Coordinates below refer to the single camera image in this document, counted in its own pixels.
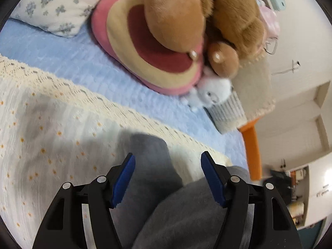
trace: round cushion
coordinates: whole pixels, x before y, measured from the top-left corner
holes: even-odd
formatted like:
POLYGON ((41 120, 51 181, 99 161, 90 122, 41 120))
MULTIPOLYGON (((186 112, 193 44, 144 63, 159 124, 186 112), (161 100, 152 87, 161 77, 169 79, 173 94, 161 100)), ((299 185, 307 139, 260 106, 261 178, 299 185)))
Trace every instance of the round cushion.
POLYGON ((143 0, 101 0, 91 24, 102 48, 152 90, 185 94, 200 78, 202 45, 198 61, 162 46, 148 29, 143 0))

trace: blue bed sheet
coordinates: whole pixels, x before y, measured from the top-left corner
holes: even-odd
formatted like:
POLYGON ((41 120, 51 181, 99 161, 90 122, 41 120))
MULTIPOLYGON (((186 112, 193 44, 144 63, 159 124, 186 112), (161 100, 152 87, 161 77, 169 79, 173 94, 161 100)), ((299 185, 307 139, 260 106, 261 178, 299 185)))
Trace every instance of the blue bed sheet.
POLYGON ((0 53, 70 79, 113 102, 168 124, 224 153, 234 165, 248 168, 239 132, 221 135, 204 110, 193 113, 177 96, 161 95, 144 86, 101 49, 88 24, 77 36, 64 38, 9 19, 0 33, 0 53))

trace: white plush toy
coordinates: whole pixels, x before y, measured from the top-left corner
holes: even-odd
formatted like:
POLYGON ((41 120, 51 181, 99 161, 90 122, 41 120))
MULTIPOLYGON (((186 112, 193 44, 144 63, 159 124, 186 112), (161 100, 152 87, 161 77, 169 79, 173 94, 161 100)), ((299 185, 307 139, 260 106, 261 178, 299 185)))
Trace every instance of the white plush toy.
POLYGON ((232 93, 232 83, 215 74, 209 67, 203 69, 203 76, 188 94, 180 97, 183 104, 193 112, 203 107, 224 103, 232 93))

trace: white floral pillow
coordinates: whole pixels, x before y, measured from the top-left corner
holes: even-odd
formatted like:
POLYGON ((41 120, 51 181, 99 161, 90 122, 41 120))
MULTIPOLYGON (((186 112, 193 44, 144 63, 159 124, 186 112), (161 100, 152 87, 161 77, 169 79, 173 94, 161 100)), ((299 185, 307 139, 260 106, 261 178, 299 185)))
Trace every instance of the white floral pillow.
POLYGON ((99 0, 21 0, 12 18, 53 34, 72 37, 99 0))

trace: gray pants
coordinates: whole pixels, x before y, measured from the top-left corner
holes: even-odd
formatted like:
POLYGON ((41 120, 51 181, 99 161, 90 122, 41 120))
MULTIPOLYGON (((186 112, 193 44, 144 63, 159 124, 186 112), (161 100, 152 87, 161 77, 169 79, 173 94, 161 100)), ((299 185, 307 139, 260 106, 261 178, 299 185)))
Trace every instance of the gray pants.
MULTIPOLYGON (((128 150, 136 157, 136 169, 122 203, 111 211, 123 248, 212 249, 226 209, 214 201, 206 179, 183 187, 159 138, 133 135, 128 150)), ((250 181, 245 169, 227 169, 250 181)), ((241 248, 249 245, 252 219, 250 205, 241 248)))

